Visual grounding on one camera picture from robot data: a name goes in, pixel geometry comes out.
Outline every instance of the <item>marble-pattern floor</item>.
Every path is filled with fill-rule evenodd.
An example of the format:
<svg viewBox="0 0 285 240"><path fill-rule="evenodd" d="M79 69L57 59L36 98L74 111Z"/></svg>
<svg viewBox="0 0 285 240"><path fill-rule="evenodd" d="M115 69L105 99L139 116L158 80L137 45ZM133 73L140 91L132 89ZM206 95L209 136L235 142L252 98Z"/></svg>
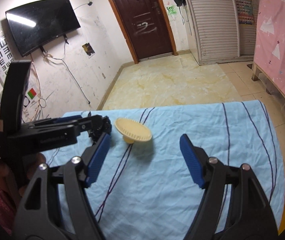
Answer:
<svg viewBox="0 0 285 240"><path fill-rule="evenodd" d="M236 88L217 64L199 66L192 54L184 54L124 68L103 109L239 100Z"/></svg>
<svg viewBox="0 0 285 240"><path fill-rule="evenodd" d="M191 54L141 62L124 68L103 109L207 104L258 99L272 119L285 167L285 114L247 64L199 66Z"/></svg>

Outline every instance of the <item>door lock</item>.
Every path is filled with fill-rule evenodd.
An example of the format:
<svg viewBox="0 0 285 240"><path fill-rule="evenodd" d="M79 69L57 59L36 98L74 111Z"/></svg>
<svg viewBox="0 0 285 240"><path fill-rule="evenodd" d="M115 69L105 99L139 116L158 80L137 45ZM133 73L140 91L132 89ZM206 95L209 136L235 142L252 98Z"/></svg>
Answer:
<svg viewBox="0 0 285 240"><path fill-rule="evenodd" d="M161 14L158 2L154 2L154 6L152 6L153 9L156 9L157 14Z"/></svg>

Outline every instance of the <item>black tv screen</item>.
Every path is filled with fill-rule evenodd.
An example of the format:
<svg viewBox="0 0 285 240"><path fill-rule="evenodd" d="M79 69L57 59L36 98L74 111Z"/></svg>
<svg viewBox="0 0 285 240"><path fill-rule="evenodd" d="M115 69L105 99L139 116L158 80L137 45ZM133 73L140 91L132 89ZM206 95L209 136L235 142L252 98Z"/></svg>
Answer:
<svg viewBox="0 0 285 240"><path fill-rule="evenodd" d="M14 41L24 57L49 41L80 28L69 0L41 0L6 11Z"/></svg>

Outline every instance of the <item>finger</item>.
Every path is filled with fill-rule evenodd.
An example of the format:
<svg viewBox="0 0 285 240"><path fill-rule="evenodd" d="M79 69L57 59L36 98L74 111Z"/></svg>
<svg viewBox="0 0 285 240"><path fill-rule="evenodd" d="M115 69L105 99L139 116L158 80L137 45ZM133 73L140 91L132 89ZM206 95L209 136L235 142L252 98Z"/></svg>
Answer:
<svg viewBox="0 0 285 240"><path fill-rule="evenodd" d="M22 187L18 190L18 192L19 192L19 194L20 194L21 197L23 197L23 195L24 195L24 193L25 193L25 191L26 191L26 188L27 188L27 185L22 186Z"/></svg>
<svg viewBox="0 0 285 240"><path fill-rule="evenodd" d="M37 163L40 165L41 163L46 163L46 157L42 153L37 153Z"/></svg>
<svg viewBox="0 0 285 240"><path fill-rule="evenodd" d="M33 164L31 164L28 169L27 169L27 178L31 179L32 176L35 174L36 169L38 168L38 166L41 163L45 163L46 162L46 157L42 154L42 153L37 153L36 156L36 162L34 162Z"/></svg>
<svg viewBox="0 0 285 240"><path fill-rule="evenodd" d="M9 193L10 194L10 191L9 191L9 188L8 188L8 185L7 185L7 182L6 182L6 179L5 177L9 174L9 167L0 160L0 188Z"/></svg>

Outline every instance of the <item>wooden bed leg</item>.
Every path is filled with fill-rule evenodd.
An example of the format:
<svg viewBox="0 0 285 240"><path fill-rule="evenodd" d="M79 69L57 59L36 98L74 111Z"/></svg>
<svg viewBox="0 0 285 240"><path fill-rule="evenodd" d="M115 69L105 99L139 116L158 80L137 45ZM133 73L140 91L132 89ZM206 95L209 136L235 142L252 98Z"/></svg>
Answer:
<svg viewBox="0 0 285 240"><path fill-rule="evenodd" d="M252 75L251 75L251 79L253 81L257 81L258 75L261 73L260 69L258 68L258 65L256 63L252 64Z"/></svg>

